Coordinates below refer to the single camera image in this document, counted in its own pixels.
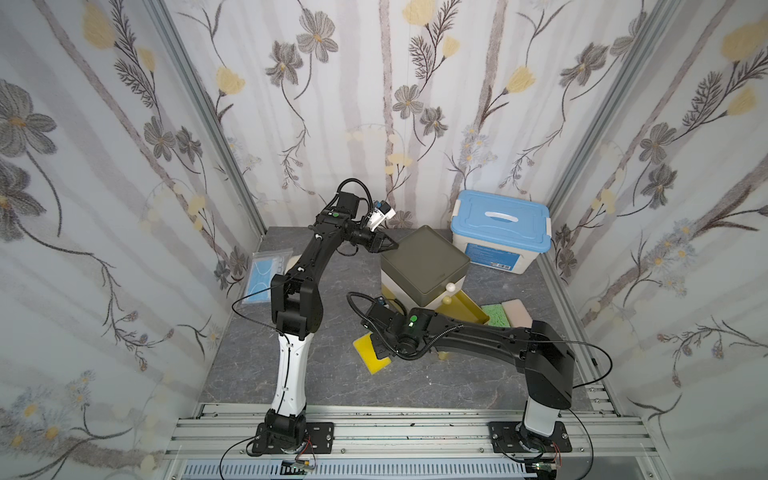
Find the yellow sponge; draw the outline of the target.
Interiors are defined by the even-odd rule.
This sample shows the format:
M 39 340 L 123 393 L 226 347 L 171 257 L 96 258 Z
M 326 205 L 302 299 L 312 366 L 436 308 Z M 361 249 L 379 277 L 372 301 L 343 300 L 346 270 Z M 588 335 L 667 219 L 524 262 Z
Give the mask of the yellow sponge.
M 379 358 L 374 350 L 372 334 L 358 338 L 353 346 L 371 375 L 375 375 L 391 364 L 389 357 Z

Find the olive cream drawer cabinet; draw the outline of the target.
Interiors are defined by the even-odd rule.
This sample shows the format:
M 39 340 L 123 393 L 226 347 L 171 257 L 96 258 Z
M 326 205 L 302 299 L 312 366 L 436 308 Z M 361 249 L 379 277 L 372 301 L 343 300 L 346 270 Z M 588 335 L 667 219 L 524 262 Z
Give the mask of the olive cream drawer cabinet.
M 429 226 L 422 226 L 381 255 L 382 292 L 407 310 L 437 309 L 461 291 L 470 258 Z

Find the green sponge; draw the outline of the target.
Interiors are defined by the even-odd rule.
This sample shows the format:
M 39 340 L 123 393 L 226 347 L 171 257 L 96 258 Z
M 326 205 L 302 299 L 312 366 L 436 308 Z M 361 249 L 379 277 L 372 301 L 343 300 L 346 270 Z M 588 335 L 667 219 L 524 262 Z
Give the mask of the green sponge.
M 488 317 L 486 325 L 499 328 L 509 328 L 511 326 L 504 307 L 501 304 L 483 305 L 483 313 Z

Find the beige sponge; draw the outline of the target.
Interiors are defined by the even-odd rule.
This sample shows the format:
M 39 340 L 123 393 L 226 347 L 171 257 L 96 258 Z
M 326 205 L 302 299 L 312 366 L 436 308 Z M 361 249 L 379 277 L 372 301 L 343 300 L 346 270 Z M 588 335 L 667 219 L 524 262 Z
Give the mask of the beige sponge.
M 505 301 L 501 306 L 511 327 L 532 327 L 533 319 L 520 299 Z

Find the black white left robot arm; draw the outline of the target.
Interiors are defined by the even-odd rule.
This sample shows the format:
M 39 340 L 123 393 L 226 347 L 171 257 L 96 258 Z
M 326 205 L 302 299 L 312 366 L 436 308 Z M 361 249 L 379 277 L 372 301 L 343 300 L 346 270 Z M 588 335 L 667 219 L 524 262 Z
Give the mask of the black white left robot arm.
M 397 243 L 380 230 L 394 214 L 394 208 L 385 201 L 337 193 L 309 226 L 312 237 L 297 262 L 271 280 L 271 318 L 278 332 L 279 366 L 275 395 L 260 435 L 268 446 L 294 452 L 308 442 L 307 364 L 311 342 L 323 319 L 319 284 L 329 261 L 345 242 L 370 253 L 395 249 Z

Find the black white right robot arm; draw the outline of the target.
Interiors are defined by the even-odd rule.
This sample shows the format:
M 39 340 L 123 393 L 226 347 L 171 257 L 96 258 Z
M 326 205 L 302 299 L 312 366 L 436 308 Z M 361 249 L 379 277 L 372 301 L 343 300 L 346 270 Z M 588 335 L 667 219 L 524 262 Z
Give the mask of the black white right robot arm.
M 517 427 L 522 447 L 542 455 L 553 445 L 559 413 L 572 407 L 575 356 L 549 324 L 495 327 L 420 307 L 403 313 L 383 297 L 359 292 L 348 293 L 347 302 L 372 333 L 376 353 L 417 361 L 433 350 L 459 352 L 513 365 L 528 392 Z

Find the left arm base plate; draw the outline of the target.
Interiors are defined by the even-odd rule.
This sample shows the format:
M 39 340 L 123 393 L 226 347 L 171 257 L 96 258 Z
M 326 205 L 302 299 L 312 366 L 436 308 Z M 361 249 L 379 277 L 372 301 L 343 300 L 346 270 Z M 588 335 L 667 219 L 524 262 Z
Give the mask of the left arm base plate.
M 333 449 L 334 428 L 332 422 L 299 422 L 286 427 L 261 423 L 246 447 L 246 453 L 252 457 L 298 453 L 327 455 Z

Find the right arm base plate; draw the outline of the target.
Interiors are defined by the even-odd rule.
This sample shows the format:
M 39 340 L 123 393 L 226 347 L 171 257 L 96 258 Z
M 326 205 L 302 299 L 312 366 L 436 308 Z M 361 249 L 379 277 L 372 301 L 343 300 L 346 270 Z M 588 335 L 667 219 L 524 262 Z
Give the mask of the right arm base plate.
M 495 453 L 538 455 L 540 448 L 546 454 L 573 451 L 569 432 L 561 421 L 555 422 L 548 437 L 526 430 L 520 421 L 488 422 L 487 428 Z

